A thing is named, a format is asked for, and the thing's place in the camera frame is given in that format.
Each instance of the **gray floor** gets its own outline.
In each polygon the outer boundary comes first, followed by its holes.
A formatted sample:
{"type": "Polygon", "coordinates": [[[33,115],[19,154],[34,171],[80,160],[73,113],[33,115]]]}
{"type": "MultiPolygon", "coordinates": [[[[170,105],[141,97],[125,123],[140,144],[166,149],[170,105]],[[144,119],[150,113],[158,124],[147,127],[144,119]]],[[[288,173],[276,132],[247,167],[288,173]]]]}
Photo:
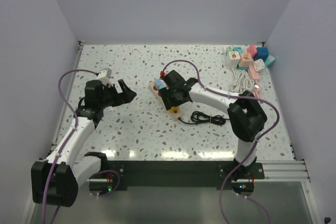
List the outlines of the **gray floor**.
{"type": "MultiPolygon", "coordinates": [[[[89,195],[88,185],[80,188],[75,204],[61,208],[54,223],[225,223],[215,188],[131,187],[109,197],[89,195]]],[[[253,198],[270,212],[273,224],[310,224],[300,183],[257,183],[253,198]]],[[[250,201],[225,191],[224,206],[232,223],[267,223],[263,210],[250,201]]],[[[55,207],[47,207],[49,221],[55,207]]],[[[41,222],[37,205],[31,223],[41,222]]]]}

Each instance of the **power strip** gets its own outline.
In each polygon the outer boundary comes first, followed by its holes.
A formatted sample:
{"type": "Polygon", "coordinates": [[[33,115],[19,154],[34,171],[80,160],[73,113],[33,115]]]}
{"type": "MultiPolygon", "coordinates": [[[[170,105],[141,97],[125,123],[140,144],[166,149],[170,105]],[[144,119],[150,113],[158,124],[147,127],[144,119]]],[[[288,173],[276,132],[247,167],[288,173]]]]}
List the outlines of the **power strip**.
{"type": "MultiPolygon", "coordinates": [[[[161,104],[165,108],[165,105],[162,101],[162,98],[159,96],[159,92],[154,85],[154,81],[149,82],[148,88],[150,89],[150,91],[153,93],[153,95],[161,102],[161,104]]],[[[181,116],[183,116],[182,112],[178,109],[178,107],[171,108],[167,112],[170,115],[170,117],[175,121],[177,121],[181,116]]]]}

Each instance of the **speckled tabletop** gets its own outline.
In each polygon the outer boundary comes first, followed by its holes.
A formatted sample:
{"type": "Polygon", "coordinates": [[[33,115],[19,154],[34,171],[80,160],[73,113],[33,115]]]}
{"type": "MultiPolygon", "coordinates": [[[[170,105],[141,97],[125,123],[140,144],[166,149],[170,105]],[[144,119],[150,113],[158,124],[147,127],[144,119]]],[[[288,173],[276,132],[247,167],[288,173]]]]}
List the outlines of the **speckled tabletop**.
{"type": "MultiPolygon", "coordinates": [[[[206,85],[228,90],[233,80],[232,71],[224,66],[223,47],[214,45],[85,45],[78,68],[100,71],[109,67],[113,79],[123,79],[138,95],[131,103],[104,111],[104,118],[96,131],[85,142],[78,160],[88,151],[105,152],[117,160],[232,160],[237,151],[237,138],[230,123],[185,125],[173,121],[148,88],[149,81],[158,78],[164,65],[172,60],[193,61],[206,85]]],[[[185,63],[169,67],[185,79],[195,77],[195,71],[185,63]]],[[[268,69],[260,72],[263,87],[260,97],[278,106],[268,69]]],[[[85,83],[94,79],[89,73],[76,74],[71,89],[70,103],[77,105],[84,94],[85,83]]],[[[267,105],[269,127],[275,114],[267,105]]],[[[187,103],[180,106],[184,120],[193,111],[210,115],[222,114],[203,104],[187,103]]],[[[71,112],[66,109],[58,139],[69,128],[71,112]]],[[[260,161],[291,161],[290,140],[280,119],[278,126],[263,137],[257,146],[260,161]]]]}

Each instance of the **table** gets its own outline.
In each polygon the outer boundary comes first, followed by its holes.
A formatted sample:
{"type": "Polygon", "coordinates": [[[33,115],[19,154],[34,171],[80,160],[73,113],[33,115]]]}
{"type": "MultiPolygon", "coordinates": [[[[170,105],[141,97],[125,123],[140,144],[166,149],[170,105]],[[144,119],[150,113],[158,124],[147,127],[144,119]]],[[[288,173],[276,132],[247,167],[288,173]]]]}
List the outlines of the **table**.
{"type": "MultiPolygon", "coordinates": [[[[109,160],[233,160],[238,141],[229,122],[223,126],[195,126],[173,121],[148,88],[149,81],[158,78],[168,62],[184,59],[198,66],[203,83],[229,90],[233,73],[224,65],[223,47],[225,46],[84,45],[79,69],[100,71],[106,67],[111,68],[115,83],[123,79],[138,95],[129,104],[105,109],[102,121],[85,142],[78,160],[89,151],[104,152],[109,160]]],[[[185,79],[196,76],[194,69],[185,63],[176,63],[169,67],[169,70],[172,69],[185,79]]],[[[279,108],[269,70],[263,70],[260,76],[259,84],[263,87],[260,97],[279,108]]],[[[71,104],[77,105],[84,95],[85,83],[92,79],[94,76],[89,73],[76,74],[69,98],[71,104]]],[[[269,106],[261,106],[268,116],[265,127],[270,127],[275,120],[275,113],[269,106]]],[[[183,104],[180,110],[184,113],[184,120],[188,120],[195,110],[210,115],[222,114],[197,103],[183,104]]],[[[71,111],[67,108],[57,139],[60,140],[67,132],[71,119],[71,111]]],[[[278,126],[258,143],[257,157],[259,161],[294,160],[282,116],[278,126]]]]}

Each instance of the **coiled black cable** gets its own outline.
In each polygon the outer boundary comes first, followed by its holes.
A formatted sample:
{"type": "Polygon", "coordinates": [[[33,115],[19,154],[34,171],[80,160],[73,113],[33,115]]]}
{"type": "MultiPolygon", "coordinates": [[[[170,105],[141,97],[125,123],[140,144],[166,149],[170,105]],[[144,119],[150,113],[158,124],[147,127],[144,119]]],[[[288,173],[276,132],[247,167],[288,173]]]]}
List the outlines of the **coiled black cable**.
{"type": "Polygon", "coordinates": [[[201,111],[194,111],[192,115],[190,116],[190,120],[193,123],[188,123],[183,121],[181,118],[178,118],[182,123],[188,124],[188,125],[194,125],[194,124],[201,124],[201,123],[213,123],[216,125],[224,125],[226,120],[224,117],[221,115],[215,115],[215,116],[210,116],[207,115],[201,111]]]}

